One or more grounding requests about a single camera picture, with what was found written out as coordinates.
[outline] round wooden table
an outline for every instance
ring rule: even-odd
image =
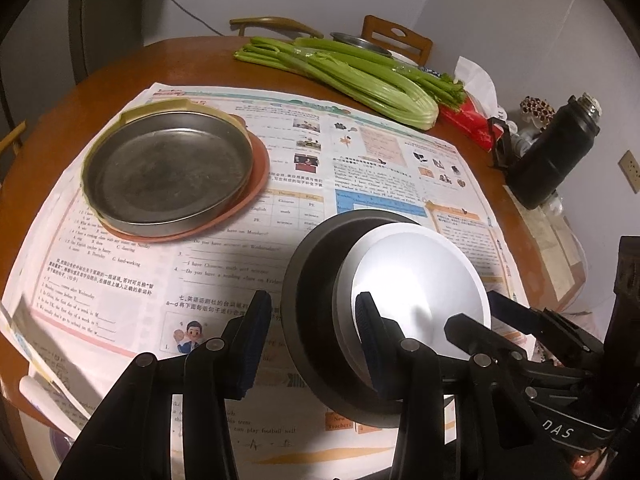
[[[92,74],[40,118],[0,188],[2,290],[31,222],[62,171],[109,119],[155,82],[289,92],[371,111],[306,78],[234,60],[233,52],[245,42],[247,38],[204,37],[146,46]],[[502,174],[490,167],[491,156],[448,124],[438,122],[429,133],[455,145],[471,167],[513,253],[530,305],[556,308],[558,301],[538,247],[504,190]],[[572,297],[581,283],[581,272],[581,268],[574,270],[577,284],[565,298]],[[2,336],[0,355],[4,395],[18,409],[48,424],[20,394],[18,382],[28,365]]]

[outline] orange plate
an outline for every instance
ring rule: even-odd
[[[185,231],[183,233],[178,233],[175,235],[143,237],[122,233],[108,225],[102,218],[98,217],[98,220],[100,221],[102,226],[107,229],[108,232],[110,232],[114,236],[117,236],[118,238],[129,240],[131,242],[140,242],[147,244],[153,242],[171,242],[173,240],[188,238],[190,236],[193,236],[194,234],[204,231],[205,229],[209,229],[210,227],[213,227],[220,222],[225,221],[227,218],[235,215],[241,209],[244,209],[245,206],[247,206],[249,202],[251,202],[258,195],[258,193],[262,191],[265,184],[267,184],[267,179],[269,178],[269,152],[267,151],[267,148],[262,143],[262,141],[251,132],[249,132],[249,138],[251,140],[251,146],[254,149],[254,166],[252,167],[251,174],[249,175],[249,181],[247,182],[246,186],[244,186],[244,189],[240,192],[240,195],[234,201],[231,208],[227,209],[221,215],[216,216],[213,220],[210,220],[206,224],[201,225],[200,227],[196,227],[195,229],[191,229],[190,231]]]

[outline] tissue box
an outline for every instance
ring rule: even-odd
[[[469,97],[460,107],[459,112],[454,112],[451,108],[440,105],[439,118],[447,121],[462,130],[467,137],[480,146],[483,150],[490,152],[494,146],[494,140],[489,133],[489,128],[484,116],[476,110]],[[494,126],[495,138],[500,139],[502,130]]]

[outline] black thermos bottle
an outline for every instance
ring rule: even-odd
[[[590,95],[571,96],[522,158],[508,166],[505,181],[524,207],[542,204],[587,154],[600,131],[600,113]]]

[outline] chair backrest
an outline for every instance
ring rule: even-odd
[[[20,149],[22,147],[22,141],[20,140],[20,136],[27,129],[27,121],[23,121],[18,124],[12,131],[6,134],[2,139],[0,139],[0,155],[7,150],[9,146],[14,149],[14,155],[20,153]],[[0,174],[0,186],[2,185],[2,175]]]
[[[390,38],[393,42],[374,38],[374,33],[384,36],[385,38]],[[377,16],[371,16],[370,14],[364,17],[360,37],[382,48],[402,54],[412,61],[415,61],[418,66],[424,66],[429,58],[431,47],[433,46],[433,41],[412,31],[410,28],[403,27],[394,22],[388,22],[387,20],[383,20]],[[412,50],[398,46],[398,43],[412,47]]]
[[[324,38],[324,34],[314,28],[297,22],[290,18],[281,18],[279,16],[260,16],[257,18],[234,18],[229,20],[231,27],[238,27],[238,36],[244,36],[244,30],[247,27],[275,28],[279,30],[291,30],[293,32],[302,32],[308,34],[312,38]]]

